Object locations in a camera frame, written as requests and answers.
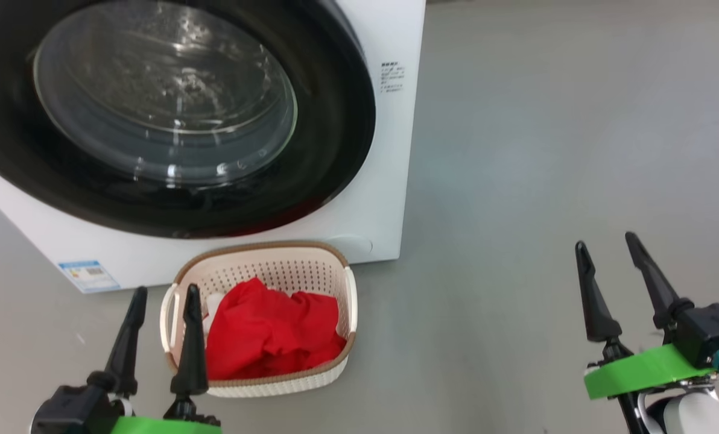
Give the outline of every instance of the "white plastic basket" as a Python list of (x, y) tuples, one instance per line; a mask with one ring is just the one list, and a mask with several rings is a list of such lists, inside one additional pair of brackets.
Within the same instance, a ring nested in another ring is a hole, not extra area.
[(322, 366), (263, 379), (210, 381), (207, 393), (221, 398), (252, 398), (303, 392), (334, 382), (346, 367), (354, 345), (356, 283), (343, 255), (331, 245), (321, 242), (244, 245), (204, 253), (191, 259), (177, 274), (161, 303), (161, 344), (172, 371), (177, 372), (183, 347), (185, 324), (182, 312), (188, 285), (196, 283), (199, 286), (201, 308), (206, 313), (208, 295), (225, 294), (237, 283), (253, 277), (260, 278), (268, 288), (288, 295), (305, 291), (335, 297), (338, 300), (338, 326), (335, 331), (346, 338), (346, 346), (335, 360)]

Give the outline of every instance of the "energy label sticker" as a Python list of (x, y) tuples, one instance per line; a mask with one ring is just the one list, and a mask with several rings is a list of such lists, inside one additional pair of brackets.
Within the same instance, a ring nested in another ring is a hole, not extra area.
[(81, 261), (77, 263), (60, 263), (59, 268), (70, 278), (82, 293), (112, 291), (121, 286), (100, 265), (99, 261)]

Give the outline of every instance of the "concrete floor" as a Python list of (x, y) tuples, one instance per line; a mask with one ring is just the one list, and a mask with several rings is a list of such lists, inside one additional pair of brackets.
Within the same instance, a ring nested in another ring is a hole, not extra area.
[[(402, 258), (357, 266), (359, 333), (328, 388), (198, 399), (225, 432), (625, 432), (589, 402), (574, 242), (624, 342), (660, 343), (622, 233), (719, 301), (719, 2), (550, 0), (426, 16)], [(152, 291), (139, 414), (169, 406)], [(0, 432), (103, 367), (130, 293), (81, 296), (0, 214)]]

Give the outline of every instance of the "red clothing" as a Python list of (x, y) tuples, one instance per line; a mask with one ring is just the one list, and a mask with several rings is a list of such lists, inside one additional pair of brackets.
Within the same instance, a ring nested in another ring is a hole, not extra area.
[(315, 368), (338, 357), (338, 303), (320, 294), (268, 289), (257, 277), (223, 298), (207, 337), (210, 380), (259, 379)]

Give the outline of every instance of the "white washing machine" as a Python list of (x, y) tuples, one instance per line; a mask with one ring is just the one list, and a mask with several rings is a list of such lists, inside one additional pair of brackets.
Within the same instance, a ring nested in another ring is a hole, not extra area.
[(84, 293), (398, 258), (425, 0), (0, 0), (0, 209)]

